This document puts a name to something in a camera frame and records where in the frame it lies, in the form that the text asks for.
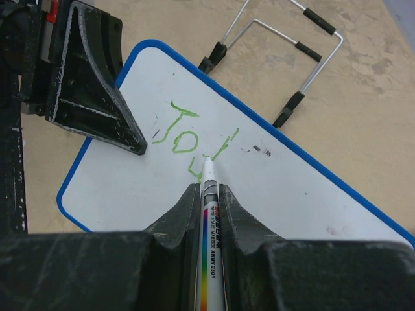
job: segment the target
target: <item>concrete floor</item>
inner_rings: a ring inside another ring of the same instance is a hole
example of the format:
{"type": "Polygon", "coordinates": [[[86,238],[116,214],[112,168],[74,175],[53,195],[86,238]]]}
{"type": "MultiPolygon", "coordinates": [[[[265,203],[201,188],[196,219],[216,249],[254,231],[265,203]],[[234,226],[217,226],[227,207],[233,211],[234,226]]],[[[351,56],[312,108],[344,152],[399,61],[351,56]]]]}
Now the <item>concrete floor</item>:
{"type": "MultiPolygon", "coordinates": [[[[123,56],[147,38],[166,42],[198,65],[243,0],[96,0],[123,20],[123,56]]],[[[282,132],[415,231],[415,56],[382,0],[302,0],[346,42],[282,132]]],[[[238,24],[260,17],[327,55],[336,44],[286,0],[253,0],[238,24]]],[[[253,26],[212,77],[273,121],[314,67],[292,45],[253,26]]],[[[80,229],[56,206],[56,193],[84,138],[23,116],[29,232],[80,229]]]]}

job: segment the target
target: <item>whiteboard marker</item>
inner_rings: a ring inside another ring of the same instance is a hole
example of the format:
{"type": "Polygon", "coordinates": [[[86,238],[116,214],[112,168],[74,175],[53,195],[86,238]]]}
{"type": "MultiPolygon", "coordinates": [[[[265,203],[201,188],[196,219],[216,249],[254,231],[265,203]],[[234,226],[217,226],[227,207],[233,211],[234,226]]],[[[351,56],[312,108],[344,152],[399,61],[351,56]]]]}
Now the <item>whiteboard marker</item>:
{"type": "Polygon", "coordinates": [[[201,209],[195,310],[224,311],[218,183],[210,157],[203,164],[201,209]]]}

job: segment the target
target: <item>metal rod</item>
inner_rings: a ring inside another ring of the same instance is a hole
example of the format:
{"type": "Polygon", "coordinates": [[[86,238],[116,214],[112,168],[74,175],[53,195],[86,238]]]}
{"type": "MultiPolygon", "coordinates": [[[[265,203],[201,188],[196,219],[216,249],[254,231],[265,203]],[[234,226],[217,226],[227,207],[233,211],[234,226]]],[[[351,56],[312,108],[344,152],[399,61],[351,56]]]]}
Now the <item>metal rod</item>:
{"type": "Polygon", "coordinates": [[[229,36],[230,32],[232,31],[233,26],[235,26],[235,24],[236,24],[237,20],[238,20],[238,19],[239,19],[239,17],[241,16],[241,14],[242,14],[243,10],[244,10],[244,9],[246,8],[246,6],[248,5],[249,1],[250,1],[250,0],[246,0],[246,1],[245,1],[245,3],[244,3],[244,5],[242,6],[242,8],[240,9],[240,11],[239,11],[238,15],[236,15],[235,19],[232,21],[232,24],[231,24],[231,26],[229,27],[228,31],[226,31],[225,35],[223,36],[222,41],[220,41],[220,42],[221,42],[221,44],[224,44],[224,42],[225,42],[226,38],[229,36]]]}
{"type": "Polygon", "coordinates": [[[298,3],[296,0],[289,0],[289,1],[293,3],[294,5],[298,6],[299,8],[301,8],[303,11],[305,11],[306,7],[298,3]]]}
{"type": "Polygon", "coordinates": [[[268,29],[269,31],[273,32],[277,36],[283,38],[284,40],[288,41],[289,43],[293,45],[297,44],[297,41],[295,41],[294,39],[288,37],[287,35],[276,30],[275,28],[272,28],[270,25],[264,23],[263,21],[260,21],[259,19],[254,18],[236,35],[236,37],[234,37],[234,39],[232,39],[232,41],[230,41],[230,43],[228,44],[228,49],[230,49],[232,45],[235,44],[235,42],[248,30],[249,27],[251,27],[253,23],[257,23],[258,25],[268,29]]]}
{"type": "Polygon", "coordinates": [[[337,31],[335,31],[334,35],[340,39],[340,42],[335,47],[333,52],[327,57],[327,59],[319,66],[314,69],[314,71],[311,73],[311,75],[308,77],[307,81],[304,83],[302,88],[300,89],[300,92],[304,94],[304,92],[309,88],[309,86],[313,83],[313,81],[316,79],[316,77],[322,72],[323,68],[327,65],[327,63],[330,61],[330,59],[333,58],[333,56],[336,54],[340,46],[343,44],[344,38],[341,34],[339,34],[337,31]]]}

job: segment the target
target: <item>whiteboard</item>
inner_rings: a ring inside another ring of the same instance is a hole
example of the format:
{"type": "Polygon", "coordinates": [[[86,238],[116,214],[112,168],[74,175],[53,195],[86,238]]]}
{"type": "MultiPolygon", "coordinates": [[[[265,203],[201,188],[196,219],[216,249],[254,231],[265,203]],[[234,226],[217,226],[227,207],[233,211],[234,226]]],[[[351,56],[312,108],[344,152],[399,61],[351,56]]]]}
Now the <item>whiteboard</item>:
{"type": "Polygon", "coordinates": [[[85,231],[143,230],[166,213],[204,156],[220,183],[288,239],[415,239],[166,44],[139,43],[117,80],[148,147],[135,155],[86,139],[58,193],[85,231]]]}

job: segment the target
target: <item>blue whiteboard border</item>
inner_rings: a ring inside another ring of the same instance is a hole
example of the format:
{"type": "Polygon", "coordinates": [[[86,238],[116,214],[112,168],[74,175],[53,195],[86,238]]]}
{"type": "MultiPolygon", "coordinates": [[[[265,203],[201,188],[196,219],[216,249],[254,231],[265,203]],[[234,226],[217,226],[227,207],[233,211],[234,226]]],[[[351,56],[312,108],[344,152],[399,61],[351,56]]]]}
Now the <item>blue whiteboard border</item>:
{"type": "MultiPolygon", "coordinates": [[[[124,79],[126,78],[128,72],[130,71],[130,68],[134,61],[137,58],[137,55],[147,47],[155,47],[159,50],[162,50],[164,53],[169,55],[173,60],[178,62],[180,65],[182,65],[184,68],[186,68],[190,73],[192,73],[194,76],[196,76],[199,80],[201,80],[203,83],[205,83],[207,86],[209,86],[211,89],[213,89],[216,93],[218,93],[220,96],[225,98],[228,102],[233,104],[237,109],[239,109],[241,112],[243,112],[246,116],[251,118],[255,123],[257,123],[260,127],[262,127],[264,130],[266,130],[269,134],[274,136],[277,140],[279,140],[281,143],[283,143],[287,148],[289,148],[291,151],[293,151],[295,154],[297,154],[299,157],[301,157],[304,161],[309,163],[312,167],[314,167],[319,173],[321,173],[323,176],[325,176],[328,180],[332,181],[335,185],[337,185],[340,189],[342,189],[345,193],[349,194],[354,200],[359,202],[361,205],[363,205],[365,208],[367,208],[371,213],[376,215],[380,220],[382,220],[386,225],[391,227],[394,231],[396,231],[398,234],[400,234],[403,238],[408,240],[412,244],[412,247],[415,248],[415,237],[413,237],[408,231],[403,229],[399,224],[397,224],[395,221],[393,221],[389,216],[387,216],[384,212],[382,212],[380,209],[378,209],[376,206],[374,206],[372,203],[370,203],[367,199],[363,198],[358,192],[353,190],[349,185],[347,185],[344,181],[342,181],[339,177],[334,175],[331,171],[329,171],[324,165],[319,163],[315,158],[313,158],[311,155],[309,155],[306,151],[301,149],[296,143],[291,141],[287,136],[282,134],[279,130],[277,130],[273,125],[268,123],[266,120],[264,120],[262,117],[260,117],[256,112],[254,112],[252,109],[250,109],[248,106],[243,104],[238,98],[234,97],[231,93],[226,91],[222,86],[217,84],[212,78],[210,78],[208,75],[203,73],[199,68],[194,66],[191,62],[186,60],[182,55],[178,54],[175,50],[173,50],[171,47],[169,47],[164,42],[158,41],[158,40],[144,40],[140,43],[138,43],[134,49],[132,50],[130,56],[128,57],[123,69],[120,72],[120,75],[118,76],[118,79],[116,81],[117,87],[121,87],[121,85],[124,82],[124,79]]],[[[59,192],[56,198],[56,201],[58,203],[59,210],[61,213],[70,219],[74,224],[79,226],[79,228],[83,229],[84,231],[91,232],[90,229],[88,229],[85,225],[81,224],[78,220],[73,218],[68,212],[64,209],[64,206],[62,205],[62,196],[65,193],[65,190],[69,183],[71,182],[71,179],[77,170],[79,163],[81,162],[82,158],[84,157],[84,154],[86,153],[86,150],[88,149],[89,145],[91,144],[92,139],[87,138],[82,145],[81,149],[79,150],[79,153],[77,157],[75,158],[74,163],[72,164],[71,169],[69,170],[59,192]]]]}

